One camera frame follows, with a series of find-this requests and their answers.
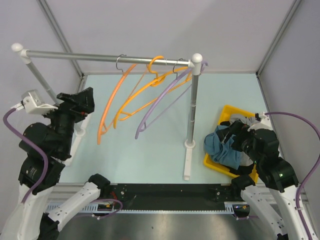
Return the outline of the black tank top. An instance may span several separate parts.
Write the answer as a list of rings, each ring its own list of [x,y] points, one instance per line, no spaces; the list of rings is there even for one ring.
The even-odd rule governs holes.
[[[235,169],[234,166],[230,166],[230,161],[225,160],[222,163],[223,166],[229,169],[229,172],[235,175],[248,175],[252,172],[254,168],[253,161],[244,153],[244,152],[237,152],[240,154],[239,156],[239,166]]]

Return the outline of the blue tank top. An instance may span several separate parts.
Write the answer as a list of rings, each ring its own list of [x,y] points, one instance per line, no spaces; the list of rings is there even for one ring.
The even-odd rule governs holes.
[[[238,170],[242,153],[232,148],[233,139],[230,138],[225,144],[222,144],[218,136],[218,131],[226,128],[226,125],[218,125],[214,132],[204,138],[203,148],[213,162]]]

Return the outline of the orange plastic hanger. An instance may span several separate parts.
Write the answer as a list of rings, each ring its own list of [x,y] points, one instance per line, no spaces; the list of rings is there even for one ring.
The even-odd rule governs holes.
[[[125,81],[126,77],[129,75],[129,73],[136,67],[137,64],[133,64],[131,65],[128,70],[126,72],[123,73],[122,77],[120,78],[119,82],[117,83],[116,87],[114,88],[112,94],[109,97],[109,100],[107,102],[107,105],[105,107],[105,110],[103,112],[103,118],[101,119],[101,124],[102,126],[105,128],[105,130],[103,131],[104,133],[107,132],[107,130],[111,127],[111,125],[113,125],[113,128],[116,129],[117,127],[117,123],[118,121],[124,121],[130,117],[132,117],[133,115],[135,115],[136,113],[138,113],[139,111],[143,110],[144,108],[148,107],[149,105],[153,104],[157,99],[155,98],[154,100],[146,103],[145,105],[143,105],[142,107],[138,108],[137,110],[129,113],[129,112],[124,112],[125,107],[134,99],[136,98],[138,95],[140,95],[143,91],[145,91],[147,88],[151,88],[151,87],[157,87],[158,85],[160,85],[167,76],[172,75],[174,72],[168,71],[162,75],[159,75],[159,73],[157,71],[152,71],[151,67],[152,64],[156,61],[156,60],[164,60],[163,56],[156,56],[154,57],[149,64],[146,65],[146,70],[143,73],[143,75],[141,76],[141,78],[139,79],[139,81],[136,83],[136,85],[134,86],[134,88],[132,89],[131,93],[129,94],[128,98],[125,100],[125,102],[122,104],[122,106],[119,108],[119,110],[117,111],[117,113],[115,114],[115,117],[113,118],[112,122],[109,124],[108,127],[106,127],[106,125],[104,124],[104,119],[107,117],[107,112],[111,106],[111,103],[114,99],[114,97],[116,96],[116,93],[118,92],[119,88],[121,87],[121,85],[123,84],[123,82]],[[151,74],[155,74],[155,78],[148,82],[145,86],[143,86],[142,88],[140,88],[139,90],[136,91],[136,88],[138,87],[138,85],[140,84],[141,80],[144,78],[144,76],[146,75],[146,73],[149,72]]]

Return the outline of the grey tank top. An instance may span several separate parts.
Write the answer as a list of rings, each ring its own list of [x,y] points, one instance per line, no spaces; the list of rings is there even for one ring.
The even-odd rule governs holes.
[[[233,124],[235,121],[241,121],[243,124],[248,126],[252,126],[258,122],[255,117],[247,117],[242,114],[232,114],[229,118],[229,122],[230,124]],[[241,152],[239,166],[248,167],[252,164],[253,161],[244,152]]]

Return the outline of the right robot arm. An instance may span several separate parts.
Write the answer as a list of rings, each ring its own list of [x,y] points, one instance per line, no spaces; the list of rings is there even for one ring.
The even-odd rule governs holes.
[[[316,240],[318,236],[298,193],[301,185],[293,167],[280,157],[276,133],[268,125],[255,129],[241,121],[235,121],[229,131],[234,140],[232,148],[255,163],[280,212],[271,207],[249,176],[232,180],[231,196],[248,203],[275,240]]]

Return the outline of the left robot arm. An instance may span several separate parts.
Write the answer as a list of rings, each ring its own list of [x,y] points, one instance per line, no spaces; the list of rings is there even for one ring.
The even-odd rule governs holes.
[[[75,94],[60,93],[59,103],[45,103],[37,90],[26,92],[11,113],[25,110],[50,120],[36,122],[23,133],[13,126],[9,130],[20,139],[26,152],[19,176],[19,199],[7,219],[0,237],[3,240],[55,240],[60,231],[80,210],[96,200],[110,196],[111,183],[100,174],[92,175],[83,188],[54,211],[46,211],[47,201],[71,157],[75,124],[95,110],[91,87]]]

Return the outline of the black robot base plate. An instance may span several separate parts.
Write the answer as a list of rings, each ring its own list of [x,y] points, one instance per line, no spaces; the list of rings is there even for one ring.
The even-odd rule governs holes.
[[[227,211],[239,218],[250,213],[229,184],[118,183],[104,196],[120,201],[127,211]]]

